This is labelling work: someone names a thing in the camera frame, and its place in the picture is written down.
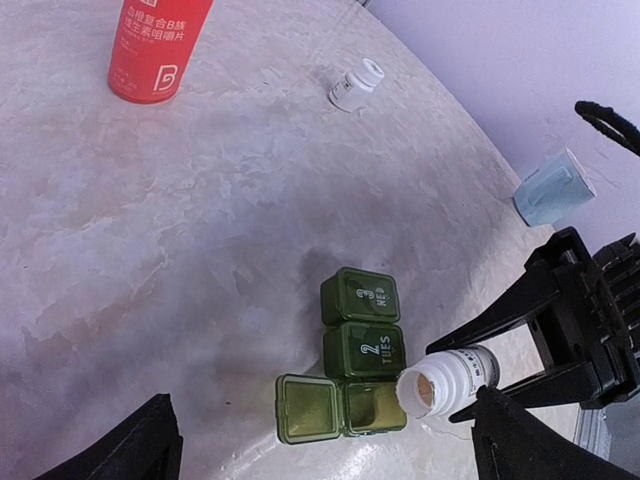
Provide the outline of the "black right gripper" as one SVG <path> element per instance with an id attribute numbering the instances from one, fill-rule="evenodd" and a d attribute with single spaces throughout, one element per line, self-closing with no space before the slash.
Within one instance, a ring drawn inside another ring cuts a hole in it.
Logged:
<path id="1" fill-rule="evenodd" d="M 574 403 L 601 409 L 638 395 L 638 236 L 591 254 L 567 227 L 526 265 L 531 268 L 485 311 L 426 352 L 464 348 L 534 319 L 529 328 L 544 370 L 499 393 L 527 409 Z"/>

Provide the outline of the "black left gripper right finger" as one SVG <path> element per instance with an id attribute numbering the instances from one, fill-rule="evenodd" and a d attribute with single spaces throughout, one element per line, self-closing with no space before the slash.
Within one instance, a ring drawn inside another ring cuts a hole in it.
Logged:
<path id="1" fill-rule="evenodd" d="M 611 465 L 494 388 L 477 393 L 472 428 L 481 479 L 609 479 Z"/>

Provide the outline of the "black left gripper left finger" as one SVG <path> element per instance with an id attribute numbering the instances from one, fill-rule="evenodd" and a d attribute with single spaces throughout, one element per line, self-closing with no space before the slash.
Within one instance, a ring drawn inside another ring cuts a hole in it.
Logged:
<path id="1" fill-rule="evenodd" d="M 177 479 L 183 437 L 171 397 L 156 394 L 93 445 L 42 479 Z"/>

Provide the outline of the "small white pill bottle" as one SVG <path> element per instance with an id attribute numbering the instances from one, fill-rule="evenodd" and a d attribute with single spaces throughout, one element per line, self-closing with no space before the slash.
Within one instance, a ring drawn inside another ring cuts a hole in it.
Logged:
<path id="1" fill-rule="evenodd" d="M 426 355 L 398 377 L 396 397 L 410 417 L 450 416 L 476 401 L 482 387 L 496 387 L 500 367 L 486 347 L 473 345 Z"/>

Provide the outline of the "green pill organizer box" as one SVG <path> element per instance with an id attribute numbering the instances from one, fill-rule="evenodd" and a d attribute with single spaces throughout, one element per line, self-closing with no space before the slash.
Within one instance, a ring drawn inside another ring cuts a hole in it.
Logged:
<path id="1" fill-rule="evenodd" d="M 395 279 L 342 267 L 322 282 L 320 303 L 324 375 L 277 378 L 279 441 L 302 445 L 403 430 L 407 416 L 395 386 L 406 351 Z"/>

